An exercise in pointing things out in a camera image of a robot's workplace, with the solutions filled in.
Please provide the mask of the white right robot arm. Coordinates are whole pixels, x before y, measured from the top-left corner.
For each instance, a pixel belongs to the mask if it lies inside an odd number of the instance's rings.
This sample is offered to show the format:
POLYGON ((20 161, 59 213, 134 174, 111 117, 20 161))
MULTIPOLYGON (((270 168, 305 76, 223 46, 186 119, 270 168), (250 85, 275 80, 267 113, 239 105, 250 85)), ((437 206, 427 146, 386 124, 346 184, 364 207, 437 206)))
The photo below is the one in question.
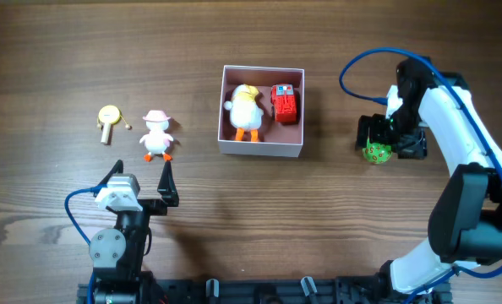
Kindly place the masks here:
POLYGON ((472 104, 465 79, 441 73, 426 57, 409 55, 397 83, 376 102, 385 114, 362 116, 356 146, 373 163, 392 155, 423 159, 431 131, 450 179, 428 220, 428 235, 377 274, 374 294, 409 303, 463 272, 482 279, 502 274, 502 150, 472 104))

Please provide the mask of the white plush duck yellow hat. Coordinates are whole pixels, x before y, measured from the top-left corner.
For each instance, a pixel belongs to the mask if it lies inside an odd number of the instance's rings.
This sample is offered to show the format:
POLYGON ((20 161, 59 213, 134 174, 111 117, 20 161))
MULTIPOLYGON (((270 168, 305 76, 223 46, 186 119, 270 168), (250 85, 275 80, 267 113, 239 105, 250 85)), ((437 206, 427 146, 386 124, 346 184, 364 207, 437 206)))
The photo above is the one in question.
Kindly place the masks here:
POLYGON ((259 142, 259 129, 262 125, 264 111, 258 106, 257 87, 240 84, 233 92, 230 100, 223 103, 229 111, 230 123, 236 128, 235 141, 242 141, 245 133, 250 133, 251 142, 259 142))

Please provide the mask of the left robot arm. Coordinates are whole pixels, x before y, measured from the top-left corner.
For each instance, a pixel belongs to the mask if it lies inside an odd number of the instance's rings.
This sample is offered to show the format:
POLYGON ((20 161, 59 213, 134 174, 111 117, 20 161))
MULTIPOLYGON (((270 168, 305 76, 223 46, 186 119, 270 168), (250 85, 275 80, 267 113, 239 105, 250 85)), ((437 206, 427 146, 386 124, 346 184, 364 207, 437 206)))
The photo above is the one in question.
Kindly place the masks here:
POLYGON ((161 172, 159 198, 140 198, 139 191, 136 176, 123 172, 121 160, 94 191, 98 207, 117 218, 112 228, 98 231, 90 241, 93 270, 85 296, 88 304, 168 302, 155 276, 144 271, 142 264, 152 243, 150 218, 164 216, 179 205, 171 161, 164 163, 161 172))

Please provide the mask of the red toy fire truck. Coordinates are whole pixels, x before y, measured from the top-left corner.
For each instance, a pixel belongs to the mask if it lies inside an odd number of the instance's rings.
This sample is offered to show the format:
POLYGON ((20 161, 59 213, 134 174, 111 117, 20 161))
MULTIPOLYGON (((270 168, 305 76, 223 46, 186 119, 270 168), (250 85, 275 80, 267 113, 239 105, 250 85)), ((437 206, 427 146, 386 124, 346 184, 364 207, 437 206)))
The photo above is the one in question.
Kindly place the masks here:
POLYGON ((292 124, 297 121, 297 99, 291 84, 276 84, 271 88, 272 117, 276 122, 292 124))

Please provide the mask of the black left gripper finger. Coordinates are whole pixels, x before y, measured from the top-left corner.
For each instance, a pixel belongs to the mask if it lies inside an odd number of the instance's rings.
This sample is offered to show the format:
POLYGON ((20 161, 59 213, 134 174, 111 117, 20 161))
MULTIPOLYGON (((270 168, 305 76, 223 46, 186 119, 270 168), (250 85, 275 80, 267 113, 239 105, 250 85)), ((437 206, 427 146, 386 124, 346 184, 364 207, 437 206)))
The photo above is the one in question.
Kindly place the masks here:
POLYGON ((101 179, 99 182, 100 185, 106 185, 109 179, 114 175, 114 174, 121 174, 123 173, 123 161, 122 160, 117 160, 112 169, 101 179))
POLYGON ((163 166, 157 192, 168 207, 177 207, 179 205, 179 195, 172 174, 171 161, 167 161, 163 166))

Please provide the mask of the white duck with pink hat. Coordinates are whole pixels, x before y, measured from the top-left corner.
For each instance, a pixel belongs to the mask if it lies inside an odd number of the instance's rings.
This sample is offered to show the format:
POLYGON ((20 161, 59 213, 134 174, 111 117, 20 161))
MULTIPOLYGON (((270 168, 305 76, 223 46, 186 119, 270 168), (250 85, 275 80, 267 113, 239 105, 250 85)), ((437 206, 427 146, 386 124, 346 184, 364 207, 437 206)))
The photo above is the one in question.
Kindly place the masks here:
POLYGON ((174 137, 166 132, 170 127, 170 119, 161 110, 150 110, 143 117, 146 127, 149 129, 149 132, 139 140, 147 149, 147 153, 144 155, 145 161, 152 161, 155 155, 161 155, 164 161, 172 160, 168 150, 174 141, 174 137))

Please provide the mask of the green ball with red numbers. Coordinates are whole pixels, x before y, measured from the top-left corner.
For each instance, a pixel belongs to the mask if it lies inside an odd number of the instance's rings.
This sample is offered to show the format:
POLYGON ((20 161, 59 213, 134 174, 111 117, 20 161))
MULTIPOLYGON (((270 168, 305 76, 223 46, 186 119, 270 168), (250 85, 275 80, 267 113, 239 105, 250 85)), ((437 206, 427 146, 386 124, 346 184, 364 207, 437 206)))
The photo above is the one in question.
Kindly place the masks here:
POLYGON ((392 147, 387 144, 372 143, 367 140, 366 147, 363 148, 363 158, 372 164, 382 164, 393 155, 392 147))

